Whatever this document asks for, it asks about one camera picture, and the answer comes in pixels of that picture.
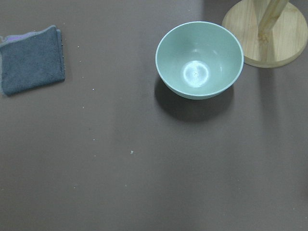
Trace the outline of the wooden cup tree stand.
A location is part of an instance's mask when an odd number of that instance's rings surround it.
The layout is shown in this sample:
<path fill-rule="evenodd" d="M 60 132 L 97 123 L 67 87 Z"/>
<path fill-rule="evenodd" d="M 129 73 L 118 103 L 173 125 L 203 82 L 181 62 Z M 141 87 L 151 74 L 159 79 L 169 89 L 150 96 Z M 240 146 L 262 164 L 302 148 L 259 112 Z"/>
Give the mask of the wooden cup tree stand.
<path fill-rule="evenodd" d="M 244 62 L 261 68 L 294 61 L 308 43 L 308 24 L 287 0 L 242 0 L 226 13 L 222 26 L 240 42 Z"/>

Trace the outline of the mint green bowl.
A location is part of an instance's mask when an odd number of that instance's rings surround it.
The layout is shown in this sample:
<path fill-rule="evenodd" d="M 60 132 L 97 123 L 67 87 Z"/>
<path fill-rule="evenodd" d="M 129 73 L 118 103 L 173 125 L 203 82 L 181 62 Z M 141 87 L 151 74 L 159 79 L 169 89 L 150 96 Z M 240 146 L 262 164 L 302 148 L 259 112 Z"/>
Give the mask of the mint green bowl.
<path fill-rule="evenodd" d="M 188 22 L 163 36 L 155 65 L 161 80 L 175 94 L 203 100 L 235 83 L 243 69 L 244 53 L 226 28 L 211 22 Z"/>

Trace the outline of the grey folded cloth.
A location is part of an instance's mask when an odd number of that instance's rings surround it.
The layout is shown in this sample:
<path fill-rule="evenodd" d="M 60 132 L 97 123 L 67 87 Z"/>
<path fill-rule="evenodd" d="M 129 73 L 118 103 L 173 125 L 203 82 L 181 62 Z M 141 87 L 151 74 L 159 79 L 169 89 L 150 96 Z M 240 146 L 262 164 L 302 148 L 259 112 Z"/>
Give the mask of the grey folded cloth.
<path fill-rule="evenodd" d="M 42 31 L 0 38 L 0 92 L 11 96 L 65 80 L 61 31 Z"/>

